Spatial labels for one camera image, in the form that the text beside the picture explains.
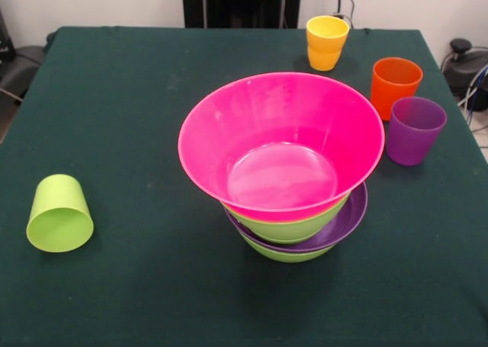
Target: electronic device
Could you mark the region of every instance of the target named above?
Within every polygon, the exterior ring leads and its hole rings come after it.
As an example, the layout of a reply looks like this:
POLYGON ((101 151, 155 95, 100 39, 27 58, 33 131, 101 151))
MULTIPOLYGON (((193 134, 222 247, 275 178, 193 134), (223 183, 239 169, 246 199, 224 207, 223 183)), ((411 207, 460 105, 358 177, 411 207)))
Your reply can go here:
MULTIPOLYGON (((441 70, 452 94, 463 99, 466 97, 468 88, 473 90, 477 87, 476 81, 474 85, 472 81, 488 64, 488 48, 473 47, 469 40, 463 38, 452 40, 450 45, 452 53, 442 63, 441 70)), ((475 93, 470 94, 467 108, 472 111, 484 111, 488 108, 488 78, 486 76, 480 81, 475 93)))

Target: overturned green cup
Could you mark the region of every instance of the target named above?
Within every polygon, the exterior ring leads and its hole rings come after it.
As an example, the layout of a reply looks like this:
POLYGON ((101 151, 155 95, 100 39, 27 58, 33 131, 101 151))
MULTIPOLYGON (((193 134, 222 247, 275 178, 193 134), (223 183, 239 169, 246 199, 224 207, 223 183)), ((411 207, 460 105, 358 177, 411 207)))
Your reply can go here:
POLYGON ((50 175, 36 189, 27 238, 44 252, 68 252, 85 244, 93 234, 93 220, 76 179, 50 175))

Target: purple cup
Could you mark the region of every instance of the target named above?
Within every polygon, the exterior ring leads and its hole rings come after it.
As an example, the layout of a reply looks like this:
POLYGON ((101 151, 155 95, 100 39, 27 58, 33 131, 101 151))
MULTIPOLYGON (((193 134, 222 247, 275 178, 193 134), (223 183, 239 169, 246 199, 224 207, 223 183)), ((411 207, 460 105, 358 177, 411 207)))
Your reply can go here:
POLYGON ((422 162, 448 117, 437 103, 419 97, 401 98, 391 109, 387 154, 400 165, 422 162))

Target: cup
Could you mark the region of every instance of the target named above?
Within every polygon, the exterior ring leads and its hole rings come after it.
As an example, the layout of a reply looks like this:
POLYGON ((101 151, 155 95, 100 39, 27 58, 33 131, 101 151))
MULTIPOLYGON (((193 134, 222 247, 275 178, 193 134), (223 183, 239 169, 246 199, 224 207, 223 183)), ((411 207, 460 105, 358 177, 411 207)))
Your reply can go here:
POLYGON ((308 59, 319 71, 329 71, 341 56, 348 37, 349 24, 330 15, 314 17, 307 22, 308 59))
POLYGON ((395 101, 415 94, 422 77, 422 69, 407 59, 387 57, 374 64, 371 103, 382 120, 390 120, 395 101))
POLYGON ((45 252, 68 252, 93 234, 93 220, 76 179, 50 175, 36 189, 27 225, 27 238, 45 252))
POLYGON ((397 101, 391 111, 387 154, 401 165, 417 165, 425 158, 448 120, 444 109, 426 98, 397 101))

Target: purple bowl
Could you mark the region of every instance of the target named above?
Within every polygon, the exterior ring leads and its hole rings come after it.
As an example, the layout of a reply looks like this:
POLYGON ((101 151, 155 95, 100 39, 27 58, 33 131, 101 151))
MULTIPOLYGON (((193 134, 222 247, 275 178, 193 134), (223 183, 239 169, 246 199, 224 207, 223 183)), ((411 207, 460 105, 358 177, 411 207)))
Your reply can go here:
POLYGON ((343 240, 352 233, 363 219, 368 205, 368 191, 362 183, 351 192, 344 207, 339 211, 326 227, 323 227, 311 238, 296 244, 275 244, 261 239, 247 227, 242 225, 229 211, 226 214, 238 231, 247 235, 254 242, 268 249, 286 253, 308 253, 321 250, 343 240))

